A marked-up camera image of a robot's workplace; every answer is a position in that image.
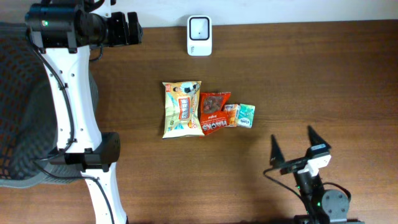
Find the white arm segment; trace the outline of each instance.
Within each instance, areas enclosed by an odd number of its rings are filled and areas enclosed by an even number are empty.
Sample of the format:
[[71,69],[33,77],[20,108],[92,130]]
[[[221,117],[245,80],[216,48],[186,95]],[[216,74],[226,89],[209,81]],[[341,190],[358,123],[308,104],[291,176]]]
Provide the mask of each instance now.
[[[120,202],[118,183],[116,182],[116,162],[111,164],[108,172],[103,172],[101,169],[87,169],[85,173],[81,174],[94,178],[99,177],[99,182],[111,204],[115,224],[126,224],[127,216]],[[112,223],[108,206],[100,189],[92,180],[86,180],[86,183],[93,201],[96,224]]]
[[[67,152],[83,153],[88,148],[92,148],[94,151],[101,143],[102,137],[95,121],[90,84],[88,82],[89,46],[79,47],[75,54],[70,54],[66,48],[59,48],[46,49],[46,54],[42,55],[58,73],[63,84],[67,83],[68,85],[66,91],[72,109],[76,142],[72,144]],[[62,91],[58,87],[58,82],[47,67],[46,71],[49,76],[57,114],[57,147],[63,149],[70,138],[68,110]]]
[[[89,47],[79,47],[75,54],[70,54],[66,48],[46,49],[46,54],[42,55],[58,73],[63,84],[68,84],[66,92],[72,109],[77,142],[72,144],[67,153],[84,153],[86,148],[92,148],[95,151],[102,141],[102,136],[95,121],[88,81]],[[50,75],[50,70],[47,67],[46,71],[57,114],[57,146],[64,148],[70,138],[68,111],[58,82]],[[115,224],[126,224],[127,216],[120,202],[118,183],[116,182],[116,163],[111,164],[108,172],[103,172],[102,169],[87,169],[86,172],[82,172],[82,175],[99,178],[110,202]],[[98,186],[92,180],[86,180],[86,183],[93,201],[96,224],[111,224],[108,206]]]
[[105,0],[101,7],[95,9],[91,13],[108,18],[112,17],[111,0]]

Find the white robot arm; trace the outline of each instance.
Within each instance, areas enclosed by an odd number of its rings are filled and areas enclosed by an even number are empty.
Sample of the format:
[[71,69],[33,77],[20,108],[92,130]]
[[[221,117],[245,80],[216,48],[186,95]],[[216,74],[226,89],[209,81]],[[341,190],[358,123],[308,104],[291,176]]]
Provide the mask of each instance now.
[[116,182],[119,135],[101,133],[94,116],[90,48],[101,47],[102,53],[103,47],[139,44],[142,38],[137,14],[129,12],[127,24],[123,13],[111,13],[112,3],[116,1],[42,1],[25,17],[27,37],[45,65],[57,115],[59,153],[50,163],[75,165],[83,177],[97,179],[100,187],[86,179],[97,224],[126,224],[128,219]]

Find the white device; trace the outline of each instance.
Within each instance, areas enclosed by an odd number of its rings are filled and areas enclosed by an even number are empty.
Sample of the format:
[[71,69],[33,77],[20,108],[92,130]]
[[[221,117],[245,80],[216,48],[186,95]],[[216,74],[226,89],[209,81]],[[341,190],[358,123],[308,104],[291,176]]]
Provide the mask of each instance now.
[[190,16],[187,20],[187,50],[191,56],[211,55],[213,35],[208,16]]

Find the small snack packet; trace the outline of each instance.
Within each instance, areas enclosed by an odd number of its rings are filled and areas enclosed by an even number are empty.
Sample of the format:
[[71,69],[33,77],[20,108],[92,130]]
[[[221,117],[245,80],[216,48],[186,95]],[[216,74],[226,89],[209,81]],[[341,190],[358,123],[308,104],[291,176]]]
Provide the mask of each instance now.
[[221,111],[231,93],[200,93],[200,126],[205,135],[228,125],[228,115]]
[[228,116],[228,126],[227,127],[236,127],[238,124],[238,116],[239,116],[239,111],[241,110],[241,106],[239,104],[234,104],[234,105],[225,105],[224,106],[224,111],[226,112]]
[[166,117],[163,139],[203,136],[198,119],[201,81],[163,83],[166,87]]
[[255,106],[244,105],[241,103],[241,111],[239,112],[238,116],[238,126],[244,128],[251,128],[251,126],[253,125],[255,109],[256,109]]

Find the green packet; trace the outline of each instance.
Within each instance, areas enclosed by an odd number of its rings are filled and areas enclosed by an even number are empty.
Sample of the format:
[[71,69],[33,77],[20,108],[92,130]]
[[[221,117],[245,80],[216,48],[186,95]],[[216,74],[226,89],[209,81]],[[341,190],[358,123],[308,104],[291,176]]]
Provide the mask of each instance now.
[[251,128],[253,125],[254,110],[256,109],[253,105],[244,105],[241,103],[241,111],[238,116],[238,126],[244,128]]

